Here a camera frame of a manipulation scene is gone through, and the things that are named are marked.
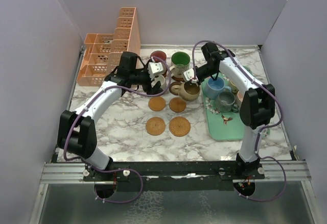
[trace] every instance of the gray mug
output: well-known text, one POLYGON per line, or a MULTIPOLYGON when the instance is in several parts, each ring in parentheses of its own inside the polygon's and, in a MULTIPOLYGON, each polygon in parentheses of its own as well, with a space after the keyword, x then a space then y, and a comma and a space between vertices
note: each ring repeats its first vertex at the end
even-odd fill
POLYGON ((229 91, 221 92, 215 100, 216 107, 221 113, 230 112, 234 103, 235 96, 229 91))

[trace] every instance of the blue mug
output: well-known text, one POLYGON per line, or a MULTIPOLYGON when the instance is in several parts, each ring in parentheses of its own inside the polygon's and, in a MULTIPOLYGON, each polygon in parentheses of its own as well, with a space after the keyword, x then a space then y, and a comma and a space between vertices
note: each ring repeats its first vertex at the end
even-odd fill
POLYGON ((225 85, 225 81, 221 77, 218 77, 216 80, 209 78, 204 87, 204 95, 214 100, 221 92, 226 90, 231 92, 231 88, 225 85))

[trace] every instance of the wooden coaster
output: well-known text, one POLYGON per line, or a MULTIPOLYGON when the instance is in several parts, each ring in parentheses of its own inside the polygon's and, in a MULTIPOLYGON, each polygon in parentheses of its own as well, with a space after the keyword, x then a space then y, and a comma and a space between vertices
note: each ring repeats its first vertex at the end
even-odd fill
POLYGON ((186 108, 186 102, 184 102, 181 98, 179 97, 175 97, 173 99, 170 100, 169 102, 169 108, 176 112, 176 113, 180 113, 182 111, 185 110, 186 108))
POLYGON ((160 96, 153 97, 149 100, 149 108, 153 111, 161 111, 166 106, 166 101, 160 96))
POLYGON ((147 121, 145 128, 150 135, 158 136, 165 131, 166 124, 162 118, 153 117, 147 121))
POLYGON ((176 93, 175 91, 173 91, 173 90, 172 90, 172 87, 173 87, 174 85, 181 85, 181 84, 182 84, 182 83, 181 83, 181 82, 178 82, 178 81, 175 81, 175 82, 171 83, 170 86, 169 86, 169 91, 170 91, 170 93, 172 93, 173 95, 178 95, 178 92, 176 93))
POLYGON ((184 117, 175 117, 169 122, 169 130, 174 136, 185 136, 190 132, 191 124, 184 117))
POLYGON ((184 82, 183 78, 177 78, 175 76, 172 76, 172 79, 175 80, 175 81, 184 82))

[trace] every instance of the orange dish rack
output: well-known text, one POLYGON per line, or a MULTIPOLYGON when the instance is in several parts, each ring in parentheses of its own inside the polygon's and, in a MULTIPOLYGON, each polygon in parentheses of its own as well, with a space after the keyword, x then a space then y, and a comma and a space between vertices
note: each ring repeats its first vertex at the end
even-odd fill
POLYGON ((139 55, 141 41, 136 8, 122 7, 113 34, 87 34, 84 44, 86 51, 77 83, 80 86, 101 86, 106 75, 119 65, 123 52, 139 55))

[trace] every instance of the green tray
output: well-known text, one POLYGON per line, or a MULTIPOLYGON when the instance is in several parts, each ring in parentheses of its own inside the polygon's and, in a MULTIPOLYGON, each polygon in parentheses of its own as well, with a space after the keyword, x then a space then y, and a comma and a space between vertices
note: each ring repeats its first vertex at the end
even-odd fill
MULTIPOLYGON (((225 75, 219 74, 219 77, 226 79, 225 75)), ((209 128, 210 136, 214 140, 223 141, 223 140, 240 140, 243 139, 244 134, 244 124, 241 121, 239 113, 219 113, 216 114, 216 105, 215 101, 207 98, 204 95, 204 87, 207 84, 208 79, 202 82, 202 96, 204 101, 206 120, 209 128), (232 118, 231 121, 228 121, 227 124, 224 124, 222 118, 224 115, 226 118, 232 118)))

